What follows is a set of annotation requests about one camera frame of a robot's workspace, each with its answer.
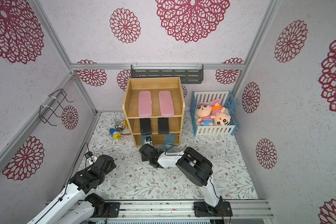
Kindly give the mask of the pink plush pig toy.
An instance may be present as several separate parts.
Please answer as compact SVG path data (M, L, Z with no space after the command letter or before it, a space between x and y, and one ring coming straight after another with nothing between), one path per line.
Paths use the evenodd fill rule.
M196 108L196 121L201 126L212 126L213 116L211 114L212 108L218 104L220 105L221 99L215 99L209 102L198 102Z

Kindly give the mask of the grey plush keychain toy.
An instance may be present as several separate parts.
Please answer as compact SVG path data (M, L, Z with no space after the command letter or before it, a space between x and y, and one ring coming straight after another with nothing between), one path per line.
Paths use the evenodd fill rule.
M114 129L118 132L123 132L124 130L128 129L128 124L126 120L118 120L114 124Z

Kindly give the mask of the wooden three-tier shelf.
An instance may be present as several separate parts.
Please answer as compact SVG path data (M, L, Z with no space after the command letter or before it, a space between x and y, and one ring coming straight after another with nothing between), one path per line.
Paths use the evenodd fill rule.
M122 108L132 134L133 142L137 147L142 146L143 140L140 126L141 116L139 115L139 93L141 91L151 92L151 99L148 102L152 108L152 115L149 118L151 120L152 141L155 145L162 145L165 137L163 134L159 134L158 119L162 117L159 92L170 91L174 114L169 117L169 133L175 135L174 141L170 143L180 145L185 112L181 79L179 77L129 79Z

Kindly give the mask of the blue yellow keychain toy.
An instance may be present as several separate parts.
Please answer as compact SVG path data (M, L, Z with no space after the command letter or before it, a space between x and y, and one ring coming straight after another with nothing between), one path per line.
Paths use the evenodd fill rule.
M115 140L122 140L123 136L131 135L131 133L121 133L114 128L110 128L109 133Z

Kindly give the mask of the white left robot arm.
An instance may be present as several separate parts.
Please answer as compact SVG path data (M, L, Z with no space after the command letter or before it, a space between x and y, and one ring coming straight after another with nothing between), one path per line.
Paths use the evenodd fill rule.
M92 216L103 215L105 200L89 192L101 185L105 176L115 168L112 157L100 155L92 165L78 171L58 196L29 223L80 224Z

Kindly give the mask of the blue white toy crate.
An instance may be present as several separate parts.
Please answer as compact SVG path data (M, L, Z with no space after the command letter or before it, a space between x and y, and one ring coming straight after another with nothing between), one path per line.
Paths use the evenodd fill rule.
M225 113L231 116L230 124L227 126L201 126L196 121L196 108L198 102L209 102L221 99L221 106L226 108ZM238 127L232 116L234 107L237 103L230 91L195 91L192 95L190 114L192 118L193 131L195 136L199 135L234 135Z

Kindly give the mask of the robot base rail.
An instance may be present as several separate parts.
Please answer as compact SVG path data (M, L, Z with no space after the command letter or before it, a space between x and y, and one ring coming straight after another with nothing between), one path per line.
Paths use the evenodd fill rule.
M203 200L102 200L84 224L276 224L267 200L225 200L208 212Z

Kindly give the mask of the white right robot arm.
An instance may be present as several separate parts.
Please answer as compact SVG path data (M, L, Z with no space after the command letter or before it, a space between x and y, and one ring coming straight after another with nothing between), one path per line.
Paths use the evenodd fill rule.
M222 198L216 193L213 184L212 163L191 147L179 153L158 151L152 145L141 146L139 152L143 161L156 169L178 168L187 179L198 186L209 208L217 208Z

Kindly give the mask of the pink pencil case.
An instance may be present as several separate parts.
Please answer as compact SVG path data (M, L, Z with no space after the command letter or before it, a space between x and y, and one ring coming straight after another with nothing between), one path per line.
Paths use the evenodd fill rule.
M159 92L159 104L162 117L170 118L174 116L175 111L171 91Z
M138 114L140 118L149 118L152 116L151 91L139 92Z

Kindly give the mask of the orange striped plush toy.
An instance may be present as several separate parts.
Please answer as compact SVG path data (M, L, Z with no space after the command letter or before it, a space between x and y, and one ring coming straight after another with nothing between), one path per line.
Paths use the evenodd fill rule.
M216 103L212 107L211 116L215 126L227 126L230 124L231 116L225 113L226 108Z

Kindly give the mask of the grey wall-mounted rack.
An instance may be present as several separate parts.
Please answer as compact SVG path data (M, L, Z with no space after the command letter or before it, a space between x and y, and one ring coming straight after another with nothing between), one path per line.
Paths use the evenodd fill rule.
M131 78L159 78L159 77L179 77L182 84L201 84L203 81L203 65L196 68L180 69L173 68L140 68L138 65L131 65Z

